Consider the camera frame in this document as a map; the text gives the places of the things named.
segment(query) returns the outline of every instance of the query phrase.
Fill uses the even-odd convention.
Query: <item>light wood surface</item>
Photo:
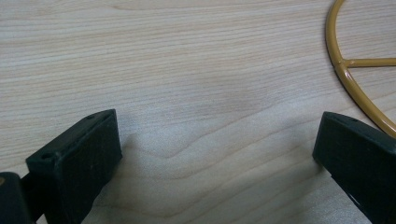
[[[311,158],[323,111],[372,124],[332,70],[331,4],[0,1],[0,171],[116,108],[124,158],[84,223],[369,223]],[[395,21],[346,1],[344,56],[395,57]],[[396,68],[352,72],[396,120]]]

